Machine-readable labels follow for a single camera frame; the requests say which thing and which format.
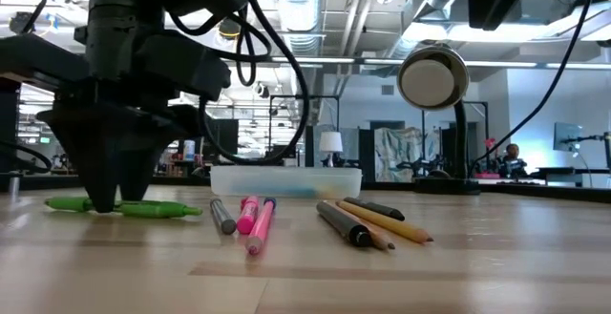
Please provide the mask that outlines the black cabinet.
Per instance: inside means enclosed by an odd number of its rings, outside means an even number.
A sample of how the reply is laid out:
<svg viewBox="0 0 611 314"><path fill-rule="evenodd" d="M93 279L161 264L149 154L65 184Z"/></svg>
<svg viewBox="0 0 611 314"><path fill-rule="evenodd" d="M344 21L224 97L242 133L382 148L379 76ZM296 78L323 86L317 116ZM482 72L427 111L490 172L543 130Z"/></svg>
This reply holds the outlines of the black cabinet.
<svg viewBox="0 0 611 314"><path fill-rule="evenodd" d="M0 77L0 141L16 142L20 87L20 83ZM7 155L15 156L16 152L0 144L0 174L13 170L13 161Z"/></svg>

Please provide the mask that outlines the pink pencil with blue cap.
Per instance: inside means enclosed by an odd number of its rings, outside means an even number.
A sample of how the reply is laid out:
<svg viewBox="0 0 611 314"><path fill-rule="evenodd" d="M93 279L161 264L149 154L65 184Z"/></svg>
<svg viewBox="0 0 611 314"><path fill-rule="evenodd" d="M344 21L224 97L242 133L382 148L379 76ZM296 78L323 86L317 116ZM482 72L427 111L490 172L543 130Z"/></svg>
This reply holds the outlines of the pink pencil with blue cap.
<svg viewBox="0 0 611 314"><path fill-rule="evenodd" d="M263 250L275 208L275 198L266 198L264 200L263 209L260 211L245 243L245 248L249 255L257 255Z"/></svg>

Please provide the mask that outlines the person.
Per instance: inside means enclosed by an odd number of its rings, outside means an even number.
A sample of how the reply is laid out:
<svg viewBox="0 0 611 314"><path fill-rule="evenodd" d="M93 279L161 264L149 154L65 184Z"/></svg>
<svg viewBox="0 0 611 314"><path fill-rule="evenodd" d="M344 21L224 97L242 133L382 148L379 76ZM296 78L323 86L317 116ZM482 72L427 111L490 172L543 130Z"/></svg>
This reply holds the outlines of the person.
<svg viewBox="0 0 611 314"><path fill-rule="evenodd" d="M499 174L502 178L526 178L526 162L519 158L519 147L511 143L506 147L505 155L499 160Z"/></svg>

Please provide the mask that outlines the black metal rack frame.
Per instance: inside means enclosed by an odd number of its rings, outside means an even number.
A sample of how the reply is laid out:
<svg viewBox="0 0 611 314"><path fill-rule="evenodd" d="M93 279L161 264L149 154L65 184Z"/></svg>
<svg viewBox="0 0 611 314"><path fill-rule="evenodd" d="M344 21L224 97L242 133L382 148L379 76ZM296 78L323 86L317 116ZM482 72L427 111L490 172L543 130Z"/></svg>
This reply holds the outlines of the black metal rack frame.
<svg viewBox="0 0 611 314"><path fill-rule="evenodd" d="M295 94L295 95L273 94L271 97L269 97L268 121L269 122L272 121L272 117L274 116L277 110L287 110L288 109L288 107L285 106L284 104L280 104L279 106L274 106L273 101L276 98L299 100L302 97L303 96L301 94ZM319 114L322 112L323 106L326 103L327 99L334 100L335 107L330 107L330 113L332 114L332 119L330 123L325 124L325 127L327 127L328 132L330 131L339 132L340 131L340 126L339 126L339 123L340 123L340 97L338 95L311 95L309 97L310 103L315 103L316 101L319 102L320 104L319 110L318 110ZM321 153L319 147L320 147L320 142L322 141L322 134L324 133L324 131L320 130L320 133L317 135L314 127L315 127L314 121L311 121L305 127L305 130L302 133L304 152L301 153L300 156L304 157L304 161L300 161L298 159L298 162L301 166L304 166L304 167L316 167L318 164L321 164L321 161L319 160L319 154Z"/></svg>

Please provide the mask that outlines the colourful hanging cloth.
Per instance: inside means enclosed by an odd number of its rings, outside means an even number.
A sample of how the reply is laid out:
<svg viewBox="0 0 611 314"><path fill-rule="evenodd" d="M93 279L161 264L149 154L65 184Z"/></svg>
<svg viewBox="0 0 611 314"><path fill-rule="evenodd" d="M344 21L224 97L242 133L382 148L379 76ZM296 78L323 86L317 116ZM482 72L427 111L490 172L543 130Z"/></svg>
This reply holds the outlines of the colourful hanging cloth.
<svg viewBox="0 0 611 314"><path fill-rule="evenodd" d="M410 164L422 154L422 131L380 128L374 131L375 180L377 182L411 182Z"/></svg>

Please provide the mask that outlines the blue pen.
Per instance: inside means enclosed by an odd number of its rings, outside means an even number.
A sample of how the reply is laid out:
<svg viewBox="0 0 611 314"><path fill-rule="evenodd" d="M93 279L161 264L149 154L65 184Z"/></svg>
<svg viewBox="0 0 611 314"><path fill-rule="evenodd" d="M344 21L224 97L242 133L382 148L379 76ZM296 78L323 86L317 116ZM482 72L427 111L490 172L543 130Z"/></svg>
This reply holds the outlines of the blue pen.
<svg viewBox="0 0 611 314"><path fill-rule="evenodd" d="M226 195L311 198L317 195L317 191L308 187L245 187L227 190Z"/></svg>

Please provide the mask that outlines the yellow pencil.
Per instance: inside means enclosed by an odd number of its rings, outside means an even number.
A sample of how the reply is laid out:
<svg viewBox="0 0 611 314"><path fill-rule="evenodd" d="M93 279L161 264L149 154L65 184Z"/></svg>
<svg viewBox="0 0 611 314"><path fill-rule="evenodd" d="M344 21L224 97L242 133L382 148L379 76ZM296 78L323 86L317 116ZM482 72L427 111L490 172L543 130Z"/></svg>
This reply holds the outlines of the yellow pencil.
<svg viewBox="0 0 611 314"><path fill-rule="evenodd" d="M426 230L412 224L378 214L369 209L349 203L345 200L337 201L336 204L352 215L380 226L391 233L410 241L417 243L433 242L432 236Z"/></svg>

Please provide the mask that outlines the grey silver marker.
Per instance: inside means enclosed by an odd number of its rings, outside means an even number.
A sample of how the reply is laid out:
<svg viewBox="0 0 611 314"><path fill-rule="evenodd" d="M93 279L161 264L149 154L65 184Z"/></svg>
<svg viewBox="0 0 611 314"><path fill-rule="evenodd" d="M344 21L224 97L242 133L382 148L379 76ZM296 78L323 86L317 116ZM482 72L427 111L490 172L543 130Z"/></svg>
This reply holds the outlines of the grey silver marker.
<svg viewBox="0 0 611 314"><path fill-rule="evenodd" d="M210 200L210 210L217 227L224 235L233 235L237 230L237 223L229 214L220 199Z"/></svg>

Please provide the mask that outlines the pink highlighter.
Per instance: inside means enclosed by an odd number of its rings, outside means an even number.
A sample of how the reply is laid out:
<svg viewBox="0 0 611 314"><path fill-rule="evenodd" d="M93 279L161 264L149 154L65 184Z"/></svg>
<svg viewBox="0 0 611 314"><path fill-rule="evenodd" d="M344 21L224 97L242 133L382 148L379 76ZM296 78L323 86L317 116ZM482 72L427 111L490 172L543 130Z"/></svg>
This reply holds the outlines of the pink highlighter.
<svg viewBox="0 0 611 314"><path fill-rule="evenodd" d="M242 199L241 212L237 219L237 230L242 235L249 235L257 221L260 200L257 196Z"/></svg>

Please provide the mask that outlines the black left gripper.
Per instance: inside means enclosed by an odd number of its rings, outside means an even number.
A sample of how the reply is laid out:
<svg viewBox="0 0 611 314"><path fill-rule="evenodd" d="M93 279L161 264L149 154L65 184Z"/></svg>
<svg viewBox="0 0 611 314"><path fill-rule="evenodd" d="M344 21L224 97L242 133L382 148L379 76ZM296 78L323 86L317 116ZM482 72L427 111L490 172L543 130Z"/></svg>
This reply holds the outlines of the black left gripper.
<svg viewBox="0 0 611 314"><path fill-rule="evenodd" d="M94 73L62 86L53 107L37 115L60 141L98 213L113 210L117 183L123 200L143 200L162 149L201 134L198 110L169 100L180 92L216 100L230 85L221 58L182 34L128 42L116 59L123 66L116 75Z"/></svg>

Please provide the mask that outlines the thick dark grey pen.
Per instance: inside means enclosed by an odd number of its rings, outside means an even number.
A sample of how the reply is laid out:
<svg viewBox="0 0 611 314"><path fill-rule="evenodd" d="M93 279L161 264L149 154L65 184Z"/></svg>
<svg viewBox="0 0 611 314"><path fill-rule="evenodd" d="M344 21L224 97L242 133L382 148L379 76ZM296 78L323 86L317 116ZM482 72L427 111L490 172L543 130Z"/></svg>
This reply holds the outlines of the thick dark grey pen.
<svg viewBox="0 0 611 314"><path fill-rule="evenodd" d="M316 210L351 245L355 247L373 246L373 239L367 227L342 213L336 206L321 201L316 204Z"/></svg>

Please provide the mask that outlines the overhead rig bar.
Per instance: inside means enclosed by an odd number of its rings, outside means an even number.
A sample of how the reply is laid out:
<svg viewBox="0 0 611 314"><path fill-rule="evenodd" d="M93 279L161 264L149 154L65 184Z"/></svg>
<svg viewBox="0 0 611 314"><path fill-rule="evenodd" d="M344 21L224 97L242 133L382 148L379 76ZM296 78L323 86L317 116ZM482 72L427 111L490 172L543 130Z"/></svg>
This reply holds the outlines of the overhead rig bar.
<svg viewBox="0 0 611 314"><path fill-rule="evenodd" d="M401 59L384 58L350 58L350 57L314 57L298 56L296 60L307 65L366 65L366 66L399 66ZM472 68L505 68L505 69L541 69L556 70L559 63L551 62L516 62L516 61L472 61L464 62ZM575 71L611 71L611 63L567 63L566 70Z"/></svg>

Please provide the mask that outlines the clear plastic supply box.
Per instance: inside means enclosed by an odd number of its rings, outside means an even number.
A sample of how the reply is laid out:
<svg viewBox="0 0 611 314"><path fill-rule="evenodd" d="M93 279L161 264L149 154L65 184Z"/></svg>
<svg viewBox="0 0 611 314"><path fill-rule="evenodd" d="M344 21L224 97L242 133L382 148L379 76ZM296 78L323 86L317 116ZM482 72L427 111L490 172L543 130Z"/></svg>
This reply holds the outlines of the clear plastic supply box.
<svg viewBox="0 0 611 314"><path fill-rule="evenodd" d="M213 166L210 171L212 192L245 187L336 187L346 197L357 198L361 191L362 171L358 168L314 168L282 166Z"/></svg>

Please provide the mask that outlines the thin black pen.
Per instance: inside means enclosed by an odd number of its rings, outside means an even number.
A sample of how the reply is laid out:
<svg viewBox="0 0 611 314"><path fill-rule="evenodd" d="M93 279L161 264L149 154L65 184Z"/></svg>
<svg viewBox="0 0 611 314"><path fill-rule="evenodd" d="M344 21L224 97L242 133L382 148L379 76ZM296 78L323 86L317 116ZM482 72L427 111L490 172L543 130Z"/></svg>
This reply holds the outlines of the thin black pen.
<svg viewBox="0 0 611 314"><path fill-rule="evenodd" d="M398 209L388 207L386 205L378 204L378 203L371 202L371 201L363 201L360 199L355 199L355 198L350 198L350 197L344 198L344 201L354 204L356 206L368 209L370 211L381 214L383 216L393 218L395 220L399 220L399 221L405 220L405 216Z"/></svg>

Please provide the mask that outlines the green plastic pen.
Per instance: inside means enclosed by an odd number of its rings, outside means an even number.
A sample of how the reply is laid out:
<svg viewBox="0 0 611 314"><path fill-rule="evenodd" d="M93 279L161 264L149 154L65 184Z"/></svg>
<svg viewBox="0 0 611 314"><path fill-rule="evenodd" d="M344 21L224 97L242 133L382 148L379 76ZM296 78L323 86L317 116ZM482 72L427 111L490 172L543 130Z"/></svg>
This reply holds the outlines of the green plastic pen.
<svg viewBox="0 0 611 314"><path fill-rule="evenodd" d="M72 212L94 211L93 202L86 197L55 197L45 200L45 204L54 209ZM126 217L149 219L173 219L187 216L200 216L202 210L175 201L119 201L111 210Z"/></svg>

